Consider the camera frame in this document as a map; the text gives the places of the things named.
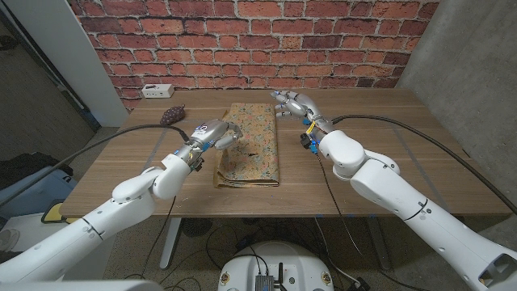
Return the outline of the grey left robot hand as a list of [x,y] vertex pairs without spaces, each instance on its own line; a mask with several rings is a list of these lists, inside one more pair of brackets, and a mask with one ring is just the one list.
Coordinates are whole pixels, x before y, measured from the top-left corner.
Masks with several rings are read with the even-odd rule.
[[212,147],[216,150],[228,149],[240,137],[243,137],[242,131],[234,123],[218,119],[207,121],[190,136],[190,154],[201,154]]

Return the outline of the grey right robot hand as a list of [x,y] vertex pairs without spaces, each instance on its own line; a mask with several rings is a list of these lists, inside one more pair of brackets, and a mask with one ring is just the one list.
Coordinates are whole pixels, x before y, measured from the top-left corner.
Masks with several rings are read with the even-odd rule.
[[270,96],[278,102],[276,117],[296,116],[315,124],[324,134],[334,131],[331,121],[325,118],[314,101],[305,94],[294,91],[273,91]]

